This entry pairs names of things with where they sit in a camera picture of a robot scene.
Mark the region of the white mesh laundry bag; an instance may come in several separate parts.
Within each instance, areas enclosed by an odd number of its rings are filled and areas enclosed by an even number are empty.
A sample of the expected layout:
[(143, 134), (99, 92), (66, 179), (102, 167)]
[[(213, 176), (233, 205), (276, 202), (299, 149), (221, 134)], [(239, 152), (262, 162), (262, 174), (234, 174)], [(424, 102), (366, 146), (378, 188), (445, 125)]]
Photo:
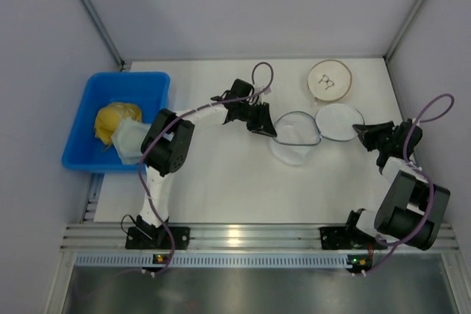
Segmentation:
[(291, 111), (275, 121), (277, 137), (269, 141), (269, 148), (282, 163), (301, 166), (323, 140), (351, 141), (358, 136), (353, 126), (364, 123), (363, 114), (347, 104), (328, 104), (314, 115), (301, 110)]

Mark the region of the pale green bra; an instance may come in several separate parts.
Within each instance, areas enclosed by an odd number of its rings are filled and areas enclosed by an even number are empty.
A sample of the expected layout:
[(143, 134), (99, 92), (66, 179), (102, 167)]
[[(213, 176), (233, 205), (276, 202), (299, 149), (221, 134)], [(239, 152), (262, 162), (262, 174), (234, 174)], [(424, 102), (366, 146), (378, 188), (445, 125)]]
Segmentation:
[(124, 119), (112, 134), (111, 140), (118, 157), (124, 165), (135, 165), (142, 157), (141, 144), (150, 124), (144, 124), (131, 118)]

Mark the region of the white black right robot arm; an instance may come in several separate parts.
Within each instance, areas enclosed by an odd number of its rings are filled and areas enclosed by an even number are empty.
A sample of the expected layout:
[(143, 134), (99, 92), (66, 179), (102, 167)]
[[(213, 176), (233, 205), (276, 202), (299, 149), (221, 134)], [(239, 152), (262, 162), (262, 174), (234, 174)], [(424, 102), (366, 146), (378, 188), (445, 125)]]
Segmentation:
[(410, 160), (422, 139), (422, 130), (408, 119), (373, 125), (354, 124), (353, 130), (367, 151), (378, 151), (376, 165), (389, 189), (372, 222), (373, 230), (392, 243), (423, 251), (432, 247), (450, 199), (447, 188), (420, 173)]

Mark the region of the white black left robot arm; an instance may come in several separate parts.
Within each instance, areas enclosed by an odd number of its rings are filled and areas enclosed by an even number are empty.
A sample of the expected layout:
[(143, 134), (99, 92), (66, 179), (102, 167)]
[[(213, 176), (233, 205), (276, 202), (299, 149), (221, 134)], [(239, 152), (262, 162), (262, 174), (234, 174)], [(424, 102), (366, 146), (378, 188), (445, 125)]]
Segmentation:
[(269, 104), (259, 100), (260, 95), (270, 90), (271, 83), (256, 90), (252, 84), (236, 79), (229, 90), (214, 96), (208, 104), (181, 113), (160, 110), (141, 144), (143, 155), (138, 175), (146, 201), (136, 218), (136, 229), (153, 239), (167, 228), (169, 184), (188, 156), (197, 126), (242, 121), (249, 132), (269, 138), (277, 136)]

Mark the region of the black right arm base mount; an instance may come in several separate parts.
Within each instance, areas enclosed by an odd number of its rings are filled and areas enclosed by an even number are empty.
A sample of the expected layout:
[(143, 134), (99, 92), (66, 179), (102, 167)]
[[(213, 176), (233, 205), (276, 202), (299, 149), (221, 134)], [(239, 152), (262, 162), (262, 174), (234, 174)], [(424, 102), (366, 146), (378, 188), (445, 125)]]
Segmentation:
[(356, 227), (324, 226), (319, 228), (323, 250), (385, 250), (374, 237)]

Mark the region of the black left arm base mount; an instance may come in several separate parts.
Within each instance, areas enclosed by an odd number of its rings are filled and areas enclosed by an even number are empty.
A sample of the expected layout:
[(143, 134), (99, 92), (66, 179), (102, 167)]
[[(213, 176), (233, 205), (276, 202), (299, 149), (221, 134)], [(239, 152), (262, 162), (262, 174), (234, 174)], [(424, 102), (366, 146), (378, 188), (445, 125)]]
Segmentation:
[(154, 250), (164, 249), (185, 250), (188, 248), (191, 229), (186, 226), (170, 226), (169, 230), (174, 239), (172, 246), (168, 232), (161, 226), (153, 231), (141, 231), (136, 226), (128, 229), (125, 249), (131, 250)]

